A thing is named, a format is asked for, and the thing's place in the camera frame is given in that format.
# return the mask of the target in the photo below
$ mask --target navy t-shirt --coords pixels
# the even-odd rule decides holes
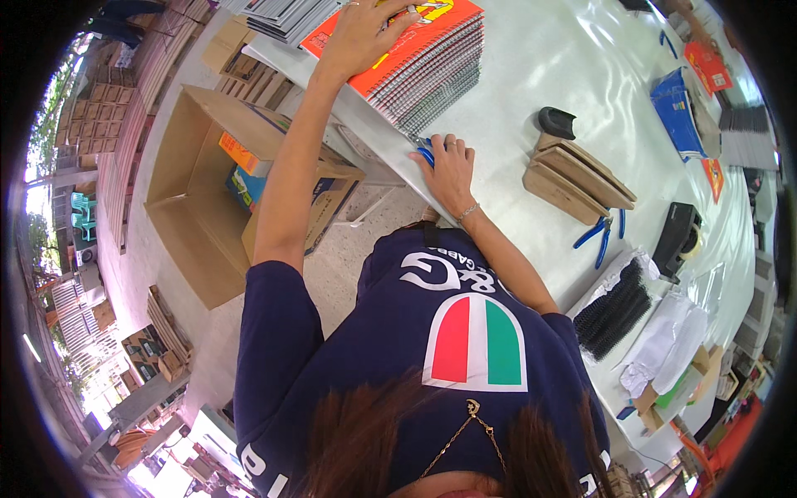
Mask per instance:
[[[418,479],[468,417],[467,398],[506,434],[523,406],[537,406],[567,446],[585,491],[594,488],[584,456],[578,406],[591,394],[595,434],[608,465],[603,412],[584,370],[573,323],[540,316],[507,292],[475,244],[459,229],[380,238],[363,264],[357,304],[324,341],[318,311],[300,274],[279,261],[246,276],[235,428],[238,456],[263,496],[304,485],[308,433],[316,404],[330,390],[379,386],[422,371],[425,389],[445,389],[401,422],[388,492]],[[492,442],[471,423],[430,474],[453,470],[504,474]]]

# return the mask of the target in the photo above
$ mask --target open cardboard box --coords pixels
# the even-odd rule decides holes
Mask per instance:
[[[183,85],[178,96],[144,208],[166,251],[208,309],[244,292],[257,224],[225,186],[235,162],[219,139],[227,131],[259,159],[273,160],[289,125],[284,116],[205,88]],[[317,174],[305,256],[365,178],[326,146]]]
[[[700,346],[692,362],[686,367],[683,378],[673,388],[672,398],[666,408],[655,406],[660,394],[648,382],[642,394],[632,400],[645,427],[655,432],[681,411],[687,402],[695,402],[702,398],[713,382],[710,376],[714,375],[715,369],[717,375],[719,374],[721,360],[722,347],[714,346],[709,353],[705,347]]]
[[[255,36],[246,25],[246,16],[233,16],[210,40],[202,61],[216,73],[243,83],[265,71],[265,64],[241,53]]]

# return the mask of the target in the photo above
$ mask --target silver bracelet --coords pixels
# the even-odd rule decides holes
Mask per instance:
[[[471,207],[469,207],[468,209],[466,209],[465,212],[460,214],[459,218],[457,218],[457,223],[462,223],[462,220],[465,219],[465,216],[467,216],[467,215],[471,214],[473,211],[477,210],[479,208],[479,206],[481,206],[481,204],[479,204],[477,202],[476,204],[474,204]]]

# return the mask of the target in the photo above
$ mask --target concrete floor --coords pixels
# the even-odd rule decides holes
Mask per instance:
[[[116,312],[119,339],[150,323],[146,313],[147,289],[156,284],[177,324],[194,345],[191,380],[180,410],[188,424],[193,423],[203,404],[220,408],[232,398],[243,295],[218,308],[205,309],[163,247],[144,211],[143,202],[180,84],[213,88],[220,79],[202,63],[201,56],[228,17],[220,13],[211,19],[180,67],[155,118],[135,181],[127,252],[123,256],[113,245],[102,202],[98,205],[97,214],[100,271],[106,294]],[[295,107],[295,100],[286,101],[278,111],[290,114]],[[385,191],[384,187],[361,186],[340,217],[355,218]],[[411,189],[397,189],[358,228],[342,225],[330,228],[304,267],[304,279],[318,308],[326,336],[354,308],[359,272],[374,242],[394,229],[420,219],[424,207],[425,203]]]

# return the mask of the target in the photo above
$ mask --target tape roll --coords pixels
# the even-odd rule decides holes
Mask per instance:
[[[680,254],[682,260],[690,260],[700,252],[703,247],[703,236],[700,232],[700,227],[692,224],[692,231],[695,233],[695,245],[684,253]]]

